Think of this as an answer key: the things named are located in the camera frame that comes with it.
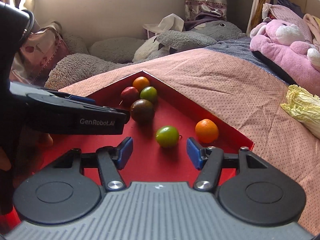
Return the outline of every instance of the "pink stuffed animal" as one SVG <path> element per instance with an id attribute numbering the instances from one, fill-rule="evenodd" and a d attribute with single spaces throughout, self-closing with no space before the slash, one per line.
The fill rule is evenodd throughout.
<path id="1" fill-rule="evenodd" d="M 250 34 L 252 51 L 259 51 L 286 71 L 299 85 L 320 96 L 320 53 L 304 40 L 297 25 L 272 20 Z"/>

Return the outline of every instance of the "metal screw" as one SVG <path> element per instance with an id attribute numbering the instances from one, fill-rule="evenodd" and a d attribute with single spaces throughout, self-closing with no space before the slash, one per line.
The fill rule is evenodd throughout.
<path id="1" fill-rule="evenodd" d="M 198 181 L 196 183 L 196 188 L 207 190 L 207 189 L 211 188 L 211 183 L 209 181 L 206 181 L 206 180 Z"/>
<path id="2" fill-rule="evenodd" d="M 112 180 L 107 184 L 107 186 L 111 189 L 121 189 L 124 184 L 119 180 Z"/>

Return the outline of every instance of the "gray fleece blanket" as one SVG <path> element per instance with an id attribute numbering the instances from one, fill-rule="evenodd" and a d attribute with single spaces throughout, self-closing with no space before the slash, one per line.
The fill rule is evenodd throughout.
<path id="1" fill-rule="evenodd" d="M 215 45 L 206 47 L 206 49 L 221 52 L 224 54 L 231 55 L 233 57 L 249 61 L 250 63 L 255 64 L 259 68 L 280 79 L 287 85 L 291 85 L 292 81 L 288 78 L 283 78 L 282 75 L 279 73 L 279 71 L 281 71 L 280 69 L 278 69 L 276 66 L 272 67 L 270 64 L 266 64 L 265 62 L 261 61 L 260 59 L 254 56 L 252 51 L 250 51 L 249 49 L 250 42 L 251 39 L 249 37 L 244 37 L 238 40 L 219 41 Z"/>
<path id="2" fill-rule="evenodd" d="M 131 64 L 113 63 L 87 54 L 71 54 L 57 63 L 50 72 L 45 87 L 59 90 L 92 76 Z"/>

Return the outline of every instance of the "orange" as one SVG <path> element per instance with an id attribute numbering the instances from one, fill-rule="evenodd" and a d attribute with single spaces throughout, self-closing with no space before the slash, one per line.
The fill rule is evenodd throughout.
<path id="1" fill-rule="evenodd" d="M 203 143 L 211 143 L 219 137 L 217 125 L 209 119 L 203 119 L 196 125 L 196 135 Z"/>
<path id="2" fill-rule="evenodd" d="M 134 80 L 132 86 L 135 87 L 140 93 L 144 88 L 150 86 L 150 82 L 145 77 L 138 77 Z"/>

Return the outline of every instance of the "dotted fabric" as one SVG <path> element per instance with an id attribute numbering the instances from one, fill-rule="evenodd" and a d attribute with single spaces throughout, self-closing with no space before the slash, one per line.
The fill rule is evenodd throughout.
<path id="1" fill-rule="evenodd" d="M 319 140 L 280 107 L 287 86 L 230 55 L 195 49 L 83 80 L 61 91 L 87 96 L 139 70 L 166 82 L 256 143 L 253 151 L 295 179 L 307 194 L 300 224 L 320 233 Z"/>

